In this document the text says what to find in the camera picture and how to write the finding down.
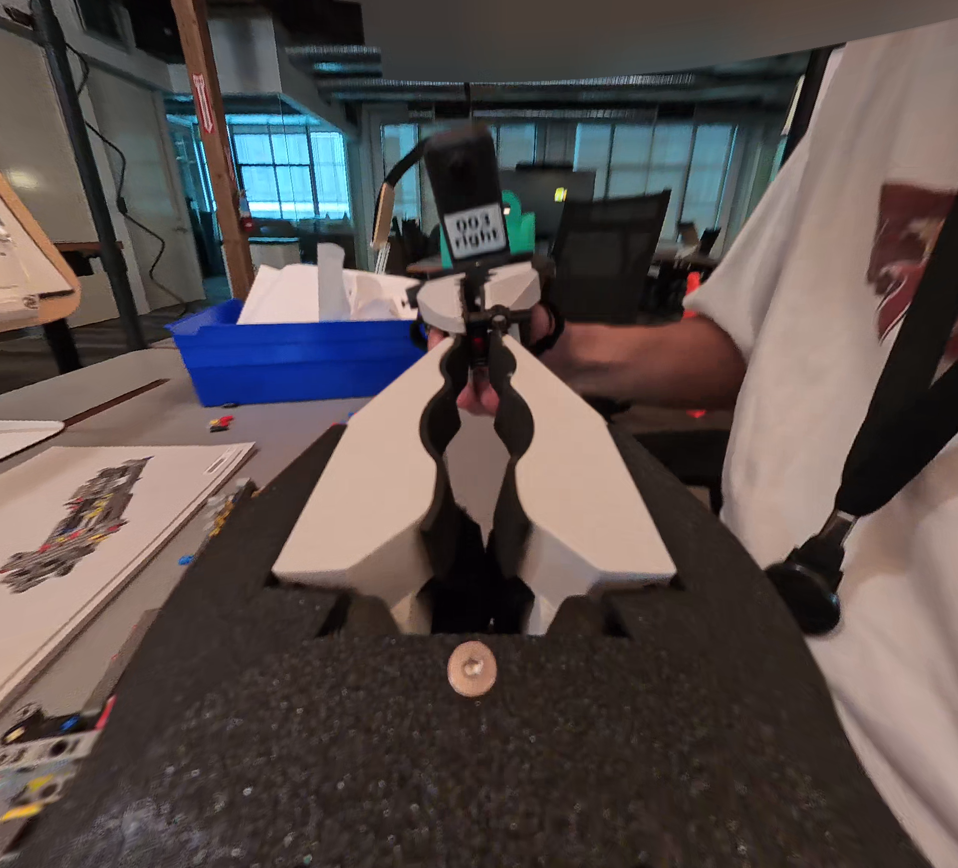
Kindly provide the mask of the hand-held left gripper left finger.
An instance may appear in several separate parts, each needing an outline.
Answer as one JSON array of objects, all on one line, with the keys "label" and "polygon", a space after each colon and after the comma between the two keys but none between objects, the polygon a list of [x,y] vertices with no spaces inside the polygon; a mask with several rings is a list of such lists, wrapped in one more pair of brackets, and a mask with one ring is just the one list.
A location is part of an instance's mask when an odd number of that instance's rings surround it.
[{"label": "hand-held left gripper left finger", "polygon": [[455,555],[445,453],[460,389],[461,339],[446,337],[349,420],[273,563],[279,582],[378,600],[402,632],[429,632],[422,592]]}]

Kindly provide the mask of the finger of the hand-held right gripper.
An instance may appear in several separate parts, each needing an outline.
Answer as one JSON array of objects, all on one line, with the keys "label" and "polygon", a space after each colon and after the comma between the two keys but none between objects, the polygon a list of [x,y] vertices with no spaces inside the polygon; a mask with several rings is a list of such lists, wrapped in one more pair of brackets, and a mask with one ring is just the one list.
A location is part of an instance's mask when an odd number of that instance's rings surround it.
[{"label": "finger of the hand-held right gripper", "polygon": [[532,312],[541,296],[540,272],[533,263],[492,267],[483,282],[483,325],[490,332],[532,340]]},{"label": "finger of the hand-held right gripper", "polygon": [[417,291],[419,318],[427,338],[466,334],[465,277],[436,277],[426,281]]}]

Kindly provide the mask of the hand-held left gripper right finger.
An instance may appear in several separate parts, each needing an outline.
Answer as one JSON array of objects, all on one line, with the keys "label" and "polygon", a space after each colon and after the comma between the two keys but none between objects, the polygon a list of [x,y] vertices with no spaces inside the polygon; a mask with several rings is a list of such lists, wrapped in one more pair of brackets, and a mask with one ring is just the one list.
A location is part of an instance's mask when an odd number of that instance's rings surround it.
[{"label": "hand-held left gripper right finger", "polygon": [[511,335],[490,337],[487,373],[509,454],[493,548],[533,595],[524,632],[569,598],[666,585],[676,565],[605,419]]}]

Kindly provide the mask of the black lego connector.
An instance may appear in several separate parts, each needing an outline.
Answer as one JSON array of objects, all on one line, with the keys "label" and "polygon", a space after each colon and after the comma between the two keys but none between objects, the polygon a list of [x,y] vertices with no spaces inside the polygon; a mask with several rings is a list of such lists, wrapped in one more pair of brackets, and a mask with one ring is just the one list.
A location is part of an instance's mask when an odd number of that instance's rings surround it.
[{"label": "black lego connector", "polygon": [[532,309],[507,309],[502,305],[466,315],[463,341],[471,380],[480,376],[493,388],[504,384],[515,370],[513,352],[506,345],[506,338],[511,336],[521,342],[522,336],[529,336],[532,315]]}]

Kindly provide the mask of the grey lego car chassis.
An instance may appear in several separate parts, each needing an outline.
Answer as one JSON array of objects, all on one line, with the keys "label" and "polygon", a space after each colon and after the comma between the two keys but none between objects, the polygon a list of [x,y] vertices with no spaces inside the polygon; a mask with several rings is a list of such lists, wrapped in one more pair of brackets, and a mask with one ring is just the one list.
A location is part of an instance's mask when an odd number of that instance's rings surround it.
[{"label": "grey lego car chassis", "polygon": [[26,705],[2,735],[2,850],[60,797],[92,751],[116,701],[119,682],[169,598],[143,609],[78,713],[45,717]]}]

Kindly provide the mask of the person's right forearm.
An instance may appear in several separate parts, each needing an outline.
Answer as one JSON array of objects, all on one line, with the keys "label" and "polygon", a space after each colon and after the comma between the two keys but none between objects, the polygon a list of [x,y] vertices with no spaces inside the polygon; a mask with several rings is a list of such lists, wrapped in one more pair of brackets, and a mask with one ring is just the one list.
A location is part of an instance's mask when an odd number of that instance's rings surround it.
[{"label": "person's right forearm", "polygon": [[683,410],[736,405],[744,357],[706,317],[658,326],[585,326],[581,337],[581,395]]}]

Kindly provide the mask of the person's right hand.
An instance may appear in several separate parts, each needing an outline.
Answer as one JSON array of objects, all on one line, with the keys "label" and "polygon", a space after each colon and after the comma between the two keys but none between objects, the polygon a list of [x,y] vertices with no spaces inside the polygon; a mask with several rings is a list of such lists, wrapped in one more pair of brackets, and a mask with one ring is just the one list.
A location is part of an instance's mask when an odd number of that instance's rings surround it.
[{"label": "person's right hand", "polygon": [[[606,350],[608,328],[602,325],[569,324],[552,305],[537,303],[528,320],[534,356],[581,396],[600,396],[607,392]],[[474,415],[494,415],[498,396],[484,371],[467,376],[457,406]]]}]

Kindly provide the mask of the black mesh office chair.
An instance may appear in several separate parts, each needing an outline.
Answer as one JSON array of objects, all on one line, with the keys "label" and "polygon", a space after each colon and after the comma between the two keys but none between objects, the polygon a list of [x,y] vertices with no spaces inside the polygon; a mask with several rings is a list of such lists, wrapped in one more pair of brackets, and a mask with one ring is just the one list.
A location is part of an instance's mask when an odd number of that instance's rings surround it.
[{"label": "black mesh office chair", "polygon": [[551,304],[569,323],[630,325],[639,315],[672,192],[564,204]]}]

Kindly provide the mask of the blue plastic bin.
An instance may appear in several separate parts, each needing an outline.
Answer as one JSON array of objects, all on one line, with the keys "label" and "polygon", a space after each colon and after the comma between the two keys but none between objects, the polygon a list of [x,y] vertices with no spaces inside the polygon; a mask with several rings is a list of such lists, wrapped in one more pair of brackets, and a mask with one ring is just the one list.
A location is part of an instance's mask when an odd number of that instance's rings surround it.
[{"label": "blue plastic bin", "polygon": [[203,407],[371,398],[424,354],[409,321],[240,324],[242,308],[167,325]]}]

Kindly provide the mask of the white paper sheet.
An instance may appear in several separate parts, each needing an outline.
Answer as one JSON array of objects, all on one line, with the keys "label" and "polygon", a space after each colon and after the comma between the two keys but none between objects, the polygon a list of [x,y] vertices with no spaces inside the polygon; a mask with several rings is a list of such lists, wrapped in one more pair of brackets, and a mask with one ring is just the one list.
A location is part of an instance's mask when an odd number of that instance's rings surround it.
[{"label": "white paper sheet", "polygon": [[345,252],[321,243],[316,263],[262,266],[239,312],[239,325],[411,321],[416,281],[345,267]]}]

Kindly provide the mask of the black round disc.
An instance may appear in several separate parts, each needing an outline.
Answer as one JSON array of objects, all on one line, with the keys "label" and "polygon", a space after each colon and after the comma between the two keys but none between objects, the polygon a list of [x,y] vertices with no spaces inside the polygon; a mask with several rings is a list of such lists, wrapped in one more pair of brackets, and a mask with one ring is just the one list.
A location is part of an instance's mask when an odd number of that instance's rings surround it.
[{"label": "black round disc", "polygon": [[805,635],[828,635],[839,625],[844,543],[856,522],[854,515],[832,512],[819,532],[764,570]]}]

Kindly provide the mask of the person in white shirt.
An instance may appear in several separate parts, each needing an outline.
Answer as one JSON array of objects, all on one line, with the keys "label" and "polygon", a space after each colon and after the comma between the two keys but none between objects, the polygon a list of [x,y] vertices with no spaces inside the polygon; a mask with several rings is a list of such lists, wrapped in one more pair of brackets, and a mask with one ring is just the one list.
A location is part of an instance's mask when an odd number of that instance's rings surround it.
[{"label": "person in white shirt", "polygon": [[[847,44],[809,130],[688,300],[746,363],[722,521],[760,565],[810,537],[956,194],[956,20]],[[956,442],[847,542],[810,647],[934,866],[957,862]]]}]

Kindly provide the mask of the wooden clipboard board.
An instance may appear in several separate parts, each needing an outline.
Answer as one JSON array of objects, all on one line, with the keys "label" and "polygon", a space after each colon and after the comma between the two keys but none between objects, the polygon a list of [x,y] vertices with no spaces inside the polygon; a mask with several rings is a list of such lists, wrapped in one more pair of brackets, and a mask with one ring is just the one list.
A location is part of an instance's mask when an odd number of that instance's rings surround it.
[{"label": "wooden clipboard board", "polygon": [[12,233],[38,290],[35,307],[2,302],[1,296],[1,333],[64,321],[80,303],[78,277],[6,178],[1,179],[1,203],[19,225]]}]

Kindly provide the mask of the brown wooden post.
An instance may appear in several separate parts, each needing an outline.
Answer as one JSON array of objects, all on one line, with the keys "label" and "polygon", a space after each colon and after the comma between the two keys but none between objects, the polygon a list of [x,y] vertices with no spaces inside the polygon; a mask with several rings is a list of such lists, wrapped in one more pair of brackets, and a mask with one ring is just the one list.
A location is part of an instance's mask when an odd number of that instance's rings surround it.
[{"label": "brown wooden post", "polygon": [[246,300],[255,279],[240,214],[240,193],[209,30],[206,0],[171,0],[183,50],[233,297]]}]

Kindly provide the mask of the black metal post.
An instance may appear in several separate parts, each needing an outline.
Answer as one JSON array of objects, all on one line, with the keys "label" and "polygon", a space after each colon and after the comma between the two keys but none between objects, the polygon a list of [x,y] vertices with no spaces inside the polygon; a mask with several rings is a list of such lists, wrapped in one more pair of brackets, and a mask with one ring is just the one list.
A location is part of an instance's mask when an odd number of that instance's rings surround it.
[{"label": "black metal post", "polygon": [[130,351],[144,350],[147,342],[130,287],[125,258],[114,231],[102,181],[88,138],[85,119],[69,62],[66,39],[55,15],[52,0],[30,0],[36,33],[44,49],[54,91],[76,159],[94,228],[101,245],[101,260],[109,279]]}]

